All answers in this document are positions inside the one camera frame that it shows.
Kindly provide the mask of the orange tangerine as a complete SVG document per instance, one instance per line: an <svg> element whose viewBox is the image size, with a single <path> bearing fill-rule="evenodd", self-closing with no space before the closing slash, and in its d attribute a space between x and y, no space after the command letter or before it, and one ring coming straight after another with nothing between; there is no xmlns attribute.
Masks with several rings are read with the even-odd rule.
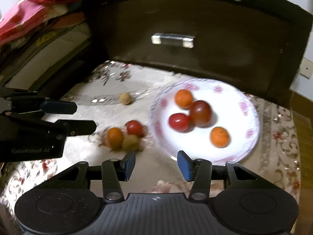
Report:
<svg viewBox="0 0 313 235"><path fill-rule="evenodd" d="M107 132L107 142L112 149L118 149L122 146L124 134L117 127L112 127Z"/></svg>
<svg viewBox="0 0 313 235"><path fill-rule="evenodd" d="M211 131L210 140L214 146L223 148L229 145L230 135L225 128L215 127Z"/></svg>
<svg viewBox="0 0 313 235"><path fill-rule="evenodd" d="M181 89L176 93L174 100L181 109L188 109L194 102L194 97L190 91Z"/></svg>

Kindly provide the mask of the small red tomato front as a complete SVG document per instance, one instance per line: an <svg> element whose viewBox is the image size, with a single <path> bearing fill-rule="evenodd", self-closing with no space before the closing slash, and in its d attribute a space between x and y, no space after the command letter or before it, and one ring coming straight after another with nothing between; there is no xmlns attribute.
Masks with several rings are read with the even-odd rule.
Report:
<svg viewBox="0 0 313 235"><path fill-rule="evenodd" d="M168 119L169 126L178 132L187 131L189 129L190 122L189 116L183 113L172 114Z"/></svg>

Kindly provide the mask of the small red tomato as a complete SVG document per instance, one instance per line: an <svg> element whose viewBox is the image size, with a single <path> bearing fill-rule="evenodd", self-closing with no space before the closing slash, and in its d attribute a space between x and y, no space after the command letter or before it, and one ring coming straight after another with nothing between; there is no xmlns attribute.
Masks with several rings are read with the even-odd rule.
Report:
<svg viewBox="0 0 313 235"><path fill-rule="evenodd" d="M143 126L137 120L130 120L126 125L128 135L136 135L140 137L143 135Z"/></svg>
<svg viewBox="0 0 313 235"><path fill-rule="evenodd" d="M189 116L183 113L172 114L168 119L169 126L178 132L187 131L189 129L190 122Z"/></svg>

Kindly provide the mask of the large dark red tomato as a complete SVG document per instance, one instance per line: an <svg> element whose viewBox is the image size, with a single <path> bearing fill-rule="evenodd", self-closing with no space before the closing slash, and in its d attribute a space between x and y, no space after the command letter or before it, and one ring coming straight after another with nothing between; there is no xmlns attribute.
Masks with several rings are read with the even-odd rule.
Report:
<svg viewBox="0 0 313 235"><path fill-rule="evenodd" d="M195 126L204 127L211 121L211 106L203 100L194 101L189 109L189 117Z"/></svg>

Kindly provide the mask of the tan longan in cluster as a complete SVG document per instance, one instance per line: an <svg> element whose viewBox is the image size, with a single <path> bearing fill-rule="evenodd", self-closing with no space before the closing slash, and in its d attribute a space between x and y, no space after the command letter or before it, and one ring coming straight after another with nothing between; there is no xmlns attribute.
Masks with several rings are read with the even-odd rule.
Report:
<svg viewBox="0 0 313 235"><path fill-rule="evenodd" d="M139 150L141 145L141 139L136 135L128 135L124 138L122 142L122 150L129 152L129 151L137 151Z"/></svg>

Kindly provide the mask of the small red tomato back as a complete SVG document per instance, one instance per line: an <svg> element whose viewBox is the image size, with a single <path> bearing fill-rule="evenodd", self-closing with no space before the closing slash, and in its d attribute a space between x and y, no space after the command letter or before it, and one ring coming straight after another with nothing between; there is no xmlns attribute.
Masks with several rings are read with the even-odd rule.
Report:
<svg viewBox="0 0 313 235"><path fill-rule="evenodd" d="M137 120L130 120L126 125L128 135L136 135L140 137L143 135L143 126Z"/></svg>

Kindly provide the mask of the grey folded mattress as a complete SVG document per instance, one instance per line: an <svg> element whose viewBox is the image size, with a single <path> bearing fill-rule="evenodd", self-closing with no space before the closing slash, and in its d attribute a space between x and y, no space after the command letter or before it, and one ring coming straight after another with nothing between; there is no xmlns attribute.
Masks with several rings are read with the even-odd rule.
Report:
<svg viewBox="0 0 313 235"><path fill-rule="evenodd" d="M89 37L86 23L68 29L58 29L38 39L21 56L1 72L1 86L30 89L59 60L69 55Z"/></svg>

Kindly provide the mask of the tan longan apart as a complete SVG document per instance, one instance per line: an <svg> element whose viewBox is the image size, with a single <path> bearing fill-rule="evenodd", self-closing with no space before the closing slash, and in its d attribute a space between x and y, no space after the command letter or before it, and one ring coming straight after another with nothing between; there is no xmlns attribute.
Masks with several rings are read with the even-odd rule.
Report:
<svg viewBox="0 0 313 235"><path fill-rule="evenodd" d="M119 102L123 105L130 105L132 101L132 96L128 92L123 92L119 95Z"/></svg>

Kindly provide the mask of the white floral porcelain plate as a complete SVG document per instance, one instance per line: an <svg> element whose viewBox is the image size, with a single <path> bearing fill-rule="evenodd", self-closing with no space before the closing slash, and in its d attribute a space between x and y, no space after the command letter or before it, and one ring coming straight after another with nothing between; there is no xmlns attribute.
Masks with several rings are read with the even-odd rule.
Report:
<svg viewBox="0 0 313 235"><path fill-rule="evenodd" d="M148 114L149 130L173 160L184 151L214 165L238 162L257 144L260 122L248 97L221 81L190 79L160 92Z"/></svg>

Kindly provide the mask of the pink floral bedding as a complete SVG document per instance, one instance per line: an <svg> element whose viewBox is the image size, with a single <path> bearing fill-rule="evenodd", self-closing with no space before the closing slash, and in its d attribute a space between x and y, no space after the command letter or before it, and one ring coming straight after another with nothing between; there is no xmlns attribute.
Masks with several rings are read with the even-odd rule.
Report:
<svg viewBox="0 0 313 235"><path fill-rule="evenodd" d="M1 18L1 45L24 36L40 24L68 12L65 5L42 5L20 0Z"/></svg>

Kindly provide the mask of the dark wooden cabinet drawer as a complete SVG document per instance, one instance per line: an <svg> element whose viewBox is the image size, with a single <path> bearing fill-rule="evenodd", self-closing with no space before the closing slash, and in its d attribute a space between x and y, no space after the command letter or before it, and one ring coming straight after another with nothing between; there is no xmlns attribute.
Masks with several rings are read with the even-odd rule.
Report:
<svg viewBox="0 0 313 235"><path fill-rule="evenodd" d="M312 15L287 0L97 0L89 27L106 59L220 80L285 106ZM194 47L154 45L155 33L195 36Z"/></svg>

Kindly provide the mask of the white wall socket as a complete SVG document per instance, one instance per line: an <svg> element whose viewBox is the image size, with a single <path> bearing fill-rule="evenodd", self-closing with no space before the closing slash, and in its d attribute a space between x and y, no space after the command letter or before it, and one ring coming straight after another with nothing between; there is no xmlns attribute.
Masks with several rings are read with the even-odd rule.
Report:
<svg viewBox="0 0 313 235"><path fill-rule="evenodd" d="M313 74L313 62L307 58L303 58L300 65L300 75L310 79Z"/></svg>

